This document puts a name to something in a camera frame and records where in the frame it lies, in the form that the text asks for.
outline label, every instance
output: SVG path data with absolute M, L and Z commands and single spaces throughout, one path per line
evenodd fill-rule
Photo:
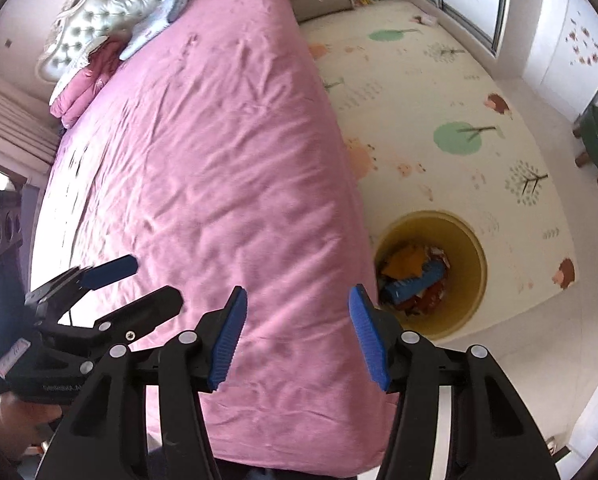
M 6 379 L 6 374 L 12 369 L 22 355 L 30 348 L 30 342 L 26 339 L 19 339 L 12 345 L 12 348 L 0 359 L 0 377 Z

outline wall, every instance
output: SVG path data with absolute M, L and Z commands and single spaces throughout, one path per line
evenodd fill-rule
M 470 32 L 428 0 L 410 1 L 436 16 L 441 26 L 457 38 L 493 78 L 516 78 L 524 72 L 535 37 L 542 0 L 508 0 L 505 28 L 497 56 L 493 56 Z
M 52 85 L 37 79 L 34 67 L 63 2 L 8 0 L 0 11 L 0 77 L 45 103 Z

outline yellow trash bin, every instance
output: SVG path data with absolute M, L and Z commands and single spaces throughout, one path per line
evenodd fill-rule
M 397 220 L 381 237 L 375 251 L 375 269 L 408 243 L 438 247 L 445 252 L 448 270 L 445 296 L 427 316 L 406 316 L 387 307 L 404 329 L 429 339 L 446 337 L 475 313 L 486 290 L 486 256 L 470 227 L 443 211 L 417 211 Z

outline blue gripper pad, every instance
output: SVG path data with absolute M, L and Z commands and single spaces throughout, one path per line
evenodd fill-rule
M 396 317 L 373 306 L 363 285 L 351 289 L 348 309 L 370 377 L 387 392 L 391 382 L 388 355 L 403 329 Z
M 126 254 L 121 258 L 86 270 L 79 281 L 79 285 L 89 290 L 97 290 L 136 274 L 138 269 L 139 262 L 137 259 L 131 254 Z
M 236 287 L 224 308 L 229 309 L 229 313 L 211 351 L 212 364 L 208 373 L 208 386 L 212 391 L 215 391 L 226 379 L 230 364 L 233 362 L 234 350 L 237 348 L 241 330 L 246 323 L 248 311 L 246 291 Z
M 441 280 L 445 274 L 445 265 L 441 260 L 431 260 L 424 264 L 422 270 L 423 273 L 420 278 L 408 278 L 407 280 L 388 283 L 383 288 L 383 293 L 390 295 L 393 304 L 402 303 Z

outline play mat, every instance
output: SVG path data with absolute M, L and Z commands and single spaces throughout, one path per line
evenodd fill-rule
M 301 26 L 336 111 L 375 245 L 418 210 L 470 225 L 487 259 L 481 306 L 457 336 L 566 289 L 577 275 L 562 204 L 532 134 L 486 71 L 405 0 Z

